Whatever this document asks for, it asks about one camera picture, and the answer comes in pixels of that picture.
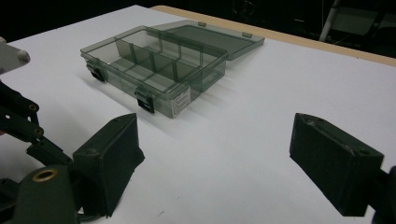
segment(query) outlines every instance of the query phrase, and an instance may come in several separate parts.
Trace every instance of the box lid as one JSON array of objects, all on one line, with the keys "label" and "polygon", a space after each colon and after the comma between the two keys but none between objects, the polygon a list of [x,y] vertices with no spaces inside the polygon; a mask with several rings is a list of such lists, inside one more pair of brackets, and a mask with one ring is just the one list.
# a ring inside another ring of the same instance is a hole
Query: box lid
[{"label": "box lid", "polygon": [[228,61],[232,61],[264,43],[264,37],[208,25],[201,21],[176,21],[152,28],[225,49],[228,52]]}]

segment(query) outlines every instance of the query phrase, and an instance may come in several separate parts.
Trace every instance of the gray plastic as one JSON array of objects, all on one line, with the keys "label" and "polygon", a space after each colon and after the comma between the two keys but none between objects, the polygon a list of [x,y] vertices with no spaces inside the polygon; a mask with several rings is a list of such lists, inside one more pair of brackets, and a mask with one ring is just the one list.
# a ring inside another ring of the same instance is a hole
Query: gray plastic
[{"label": "gray plastic", "polygon": [[[167,31],[139,26],[82,49],[81,56],[96,78],[133,96],[148,112],[157,110],[174,118],[224,76],[227,59],[236,58],[263,42],[263,38],[257,42],[255,36],[243,37],[242,33],[238,33],[241,36],[238,38],[243,40],[239,42],[229,34],[216,33],[216,37],[211,38],[209,34],[214,33],[210,30],[198,31],[193,26],[174,29],[175,25],[159,27],[171,28]],[[189,32],[210,41],[190,38]],[[243,48],[214,47],[213,43],[217,44],[222,36],[224,42]]]},{"label": "gray plastic", "polygon": [[232,61],[264,43],[263,37],[224,29],[201,21],[176,21],[152,28],[225,49],[228,53],[228,61]]},{"label": "gray plastic", "polygon": [[22,67],[29,62],[30,56],[25,50],[0,43],[0,75]]}]

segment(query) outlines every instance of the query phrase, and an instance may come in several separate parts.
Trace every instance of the clear plastic box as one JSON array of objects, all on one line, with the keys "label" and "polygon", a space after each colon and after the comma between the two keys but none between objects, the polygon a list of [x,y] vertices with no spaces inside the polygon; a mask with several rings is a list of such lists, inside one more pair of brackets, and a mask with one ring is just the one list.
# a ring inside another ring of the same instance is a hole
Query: clear plastic box
[{"label": "clear plastic box", "polygon": [[227,49],[147,26],[81,50],[94,77],[133,96],[148,112],[157,110],[168,118],[224,76],[230,55]]}]

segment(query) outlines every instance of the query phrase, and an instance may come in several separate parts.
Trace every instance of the tabletop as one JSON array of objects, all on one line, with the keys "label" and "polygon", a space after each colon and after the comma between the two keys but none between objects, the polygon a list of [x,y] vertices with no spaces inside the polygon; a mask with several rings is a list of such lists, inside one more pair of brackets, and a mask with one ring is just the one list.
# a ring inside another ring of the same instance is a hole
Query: tabletop
[{"label": "tabletop", "polygon": [[[1,80],[39,104],[46,137],[67,155],[111,119],[137,115],[146,159],[113,216],[93,223],[371,223],[370,207],[365,217],[332,207],[290,158],[291,130],[296,113],[326,119],[382,152],[388,172],[396,159],[396,67],[266,36],[169,119],[93,78],[80,57],[137,26],[185,19],[132,6],[9,43],[31,61]],[[25,154],[28,146],[1,136],[1,177],[19,181],[42,166]]]}]

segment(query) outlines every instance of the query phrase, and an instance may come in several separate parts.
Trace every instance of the black bracket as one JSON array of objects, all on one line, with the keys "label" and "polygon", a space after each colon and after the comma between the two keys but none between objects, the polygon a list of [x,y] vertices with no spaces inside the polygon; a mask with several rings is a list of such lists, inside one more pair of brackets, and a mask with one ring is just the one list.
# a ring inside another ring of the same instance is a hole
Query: black bracket
[{"label": "black bracket", "polygon": [[342,216],[364,217],[371,205],[373,223],[396,223],[396,167],[382,171],[382,153],[324,119],[296,114],[290,157]]},{"label": "black bracket", "polygon": [[[46,166],[21,183],[0,179],[0,222],[79,223],[111,217],[134,169],[145,159],[136,115],[111,120],[72,160],[44,137],[36,103],[2,82],[0,96],[0,131],[32,143],[26,153]],[[81,207],[84,214],[78,213]]]}]

